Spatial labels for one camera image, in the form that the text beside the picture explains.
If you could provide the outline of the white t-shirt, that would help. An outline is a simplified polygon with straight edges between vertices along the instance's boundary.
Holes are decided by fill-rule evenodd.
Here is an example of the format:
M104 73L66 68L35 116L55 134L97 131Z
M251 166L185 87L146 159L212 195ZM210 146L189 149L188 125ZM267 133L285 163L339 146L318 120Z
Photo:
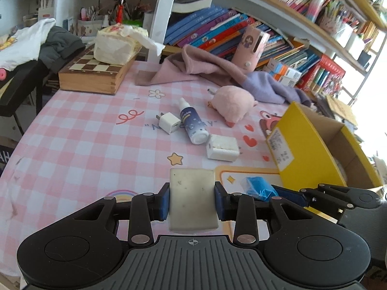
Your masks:
M1 68L13 71L19 65L37 60L41 45L47 40L50 30L56 25L54 18L38 21L29 28L18 30L13 37L16 42L1 50Z

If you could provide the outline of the yellow cardboard box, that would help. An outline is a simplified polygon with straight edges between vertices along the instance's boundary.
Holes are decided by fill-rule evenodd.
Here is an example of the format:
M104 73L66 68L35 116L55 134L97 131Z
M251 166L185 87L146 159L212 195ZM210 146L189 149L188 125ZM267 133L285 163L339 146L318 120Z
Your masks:
M347 126L293 102L266 138L283 187L373 189L382 180Z

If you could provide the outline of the white charger plug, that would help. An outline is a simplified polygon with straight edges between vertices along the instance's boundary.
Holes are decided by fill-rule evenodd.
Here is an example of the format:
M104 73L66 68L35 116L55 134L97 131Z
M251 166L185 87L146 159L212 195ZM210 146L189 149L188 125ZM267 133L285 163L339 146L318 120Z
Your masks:
M158 120L160 129L168 134L176 132L181 123L181 120L172 113L160 113L156 116L156 119Z

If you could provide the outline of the dark grey garment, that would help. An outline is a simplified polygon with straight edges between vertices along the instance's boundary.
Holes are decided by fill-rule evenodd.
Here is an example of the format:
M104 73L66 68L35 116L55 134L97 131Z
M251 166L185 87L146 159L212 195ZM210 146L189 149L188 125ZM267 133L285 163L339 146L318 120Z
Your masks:
M48 70L58 73L70 60L85 49L82 40L59 26L49 31L45 43L41 45L39 59Z

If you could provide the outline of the pink plush toy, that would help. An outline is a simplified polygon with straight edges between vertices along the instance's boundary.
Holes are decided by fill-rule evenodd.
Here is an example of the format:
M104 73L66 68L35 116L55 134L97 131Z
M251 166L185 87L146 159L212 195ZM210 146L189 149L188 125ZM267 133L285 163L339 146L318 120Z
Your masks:
M231 128L258 104L250 92L240 87L229 85L217 90L209 88L207 91L212 96L208 105L216 110Z

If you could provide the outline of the white foam block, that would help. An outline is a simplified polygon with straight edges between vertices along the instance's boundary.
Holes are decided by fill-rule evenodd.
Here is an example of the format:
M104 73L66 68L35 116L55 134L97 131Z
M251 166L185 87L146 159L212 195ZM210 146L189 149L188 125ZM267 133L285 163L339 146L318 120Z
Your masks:
M240 155L238 142L234 137L211 134L206 144L207 158L234 162Z

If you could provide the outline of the beige sponge block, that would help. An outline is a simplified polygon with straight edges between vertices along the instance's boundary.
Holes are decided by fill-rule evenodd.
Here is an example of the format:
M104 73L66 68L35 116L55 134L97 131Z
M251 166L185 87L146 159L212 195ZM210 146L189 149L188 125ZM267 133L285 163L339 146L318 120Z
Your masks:
M170 170L169 230L191 234L218 228L215 172L206 169Z

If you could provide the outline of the orange white carton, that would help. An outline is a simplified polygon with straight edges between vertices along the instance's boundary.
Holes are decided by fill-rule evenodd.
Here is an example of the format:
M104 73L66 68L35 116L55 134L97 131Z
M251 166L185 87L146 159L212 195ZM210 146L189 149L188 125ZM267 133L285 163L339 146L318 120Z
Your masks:
M294 87L301 78L301 72L273 58L264 67L264 71L269 73L277 82L289 87Z

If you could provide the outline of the pink cylindrical case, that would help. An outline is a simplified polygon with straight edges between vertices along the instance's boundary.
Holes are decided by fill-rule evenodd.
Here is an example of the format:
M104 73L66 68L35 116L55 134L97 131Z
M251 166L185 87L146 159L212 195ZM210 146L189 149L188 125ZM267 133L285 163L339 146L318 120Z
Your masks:
M248 25L231 62L247 73L256 69L270 35L253 25Z

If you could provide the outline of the black side bench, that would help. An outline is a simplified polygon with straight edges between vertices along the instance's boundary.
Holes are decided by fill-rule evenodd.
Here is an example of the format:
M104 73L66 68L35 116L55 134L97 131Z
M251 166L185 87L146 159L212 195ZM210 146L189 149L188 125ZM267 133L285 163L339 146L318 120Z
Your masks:
M35 114L43 108L43 81L49 75L49 69L41 60L29 61L8 72L5 80L1 81L1 116L12 117L21 135L24 129L16 115L16 110L22 102L36 90Z

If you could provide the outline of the cream tissue pack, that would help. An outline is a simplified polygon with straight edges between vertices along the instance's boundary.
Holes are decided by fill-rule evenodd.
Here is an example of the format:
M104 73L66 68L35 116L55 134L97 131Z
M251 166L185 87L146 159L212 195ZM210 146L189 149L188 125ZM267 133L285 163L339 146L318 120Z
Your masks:
M148 37L148 31L138 26L115 24L100 30L95 38L94 58L106 64L125 65L142 48L160 55L165 48Z

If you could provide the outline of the white metal bookshelf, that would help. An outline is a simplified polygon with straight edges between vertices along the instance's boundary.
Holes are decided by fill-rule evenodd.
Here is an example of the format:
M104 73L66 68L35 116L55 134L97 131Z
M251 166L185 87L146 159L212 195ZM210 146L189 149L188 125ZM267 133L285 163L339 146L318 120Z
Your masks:
M366 81L371 76L376 75L373 69L375 69L376 63L380 61L381 52L376 53L376 57L370 68L365 70L326 31L279 0L213 0L213 2L216 5L235 8L238 11L257 17L292 37L307 39L311 46L330 57L340 57L358 73L363 75L362 83L359 84L355 92L350 92L347 87L343 88L347 95L351 97L351 103L354 103L354 100L364 87ZM173 3L174 0L156 1L149 33L149 36L156 42L164 42Z

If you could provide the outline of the pink purple cloth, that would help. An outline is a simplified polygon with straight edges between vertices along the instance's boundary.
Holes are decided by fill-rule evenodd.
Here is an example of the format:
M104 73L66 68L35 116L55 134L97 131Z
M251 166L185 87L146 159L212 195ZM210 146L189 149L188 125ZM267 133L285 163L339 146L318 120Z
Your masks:
M239 86L258 102L279 105L296 102L306 107L312 105L311 99L301 89L283 85L265 71L247 73L228 60L190 45L165 58L158 71L140 70L135 84L148 87L200 78L220 87Z

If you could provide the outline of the red book set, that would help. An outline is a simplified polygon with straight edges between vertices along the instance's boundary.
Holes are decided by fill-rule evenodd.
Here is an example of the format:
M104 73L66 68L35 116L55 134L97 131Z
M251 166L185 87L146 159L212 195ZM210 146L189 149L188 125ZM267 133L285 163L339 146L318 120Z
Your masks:
M326 55L321 55L297 82L296 87L313 95L334 96L341 88L345 71Z

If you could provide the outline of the pink checkered tablecloth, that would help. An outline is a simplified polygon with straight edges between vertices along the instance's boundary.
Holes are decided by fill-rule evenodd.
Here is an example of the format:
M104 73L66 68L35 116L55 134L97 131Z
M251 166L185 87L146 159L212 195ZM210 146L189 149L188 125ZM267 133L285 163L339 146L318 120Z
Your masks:
M130 200L157 192L172 168L220 170L226 189L241 189L243 175L261 170L278 179L260 128L265 115L281 116L285 105L261 103L234 127L208 105L216 86L190 80L138 87L131 67L113 96L58 91L33 120L1 175L1 273L19 276L16 251L29 235L105 196ZM204 145L191 143L185 129L168 134L158 126L160 113L177 115L178 100L194 107L211 134L236 138L240 149L232 163L211 160Z

